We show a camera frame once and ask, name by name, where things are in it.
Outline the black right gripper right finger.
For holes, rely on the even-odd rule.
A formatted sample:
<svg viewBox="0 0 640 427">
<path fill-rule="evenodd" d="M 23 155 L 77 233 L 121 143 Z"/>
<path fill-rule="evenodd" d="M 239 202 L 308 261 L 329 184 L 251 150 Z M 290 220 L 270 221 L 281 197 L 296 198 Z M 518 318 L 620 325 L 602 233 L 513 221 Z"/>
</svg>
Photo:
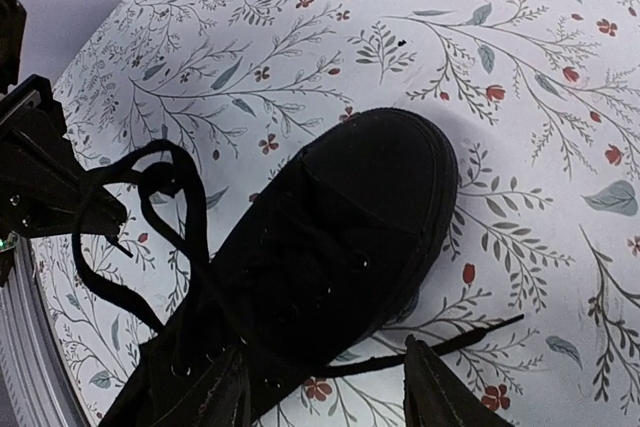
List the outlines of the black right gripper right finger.
<svg viewBox="0 0 640 427">
<path fill-rule="evenodd" d="M 405 342 L 404 415 L 409 427 L 509 427 L 424 341 Z"/>
</svg>

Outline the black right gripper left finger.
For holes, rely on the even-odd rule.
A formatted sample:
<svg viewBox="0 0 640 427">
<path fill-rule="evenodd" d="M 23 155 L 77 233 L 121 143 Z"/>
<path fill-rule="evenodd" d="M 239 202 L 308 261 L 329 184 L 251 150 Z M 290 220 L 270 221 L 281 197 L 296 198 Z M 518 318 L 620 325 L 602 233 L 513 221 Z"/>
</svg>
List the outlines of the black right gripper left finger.
<svg viewBox="0 0 640 427">
<path fill-rule="evenodd" d="M 25 238 L 72 232 L 85 169 L 74 155 L 48 79 L 14 86 L 1 76 L 1 232 Z"/>
</svg>

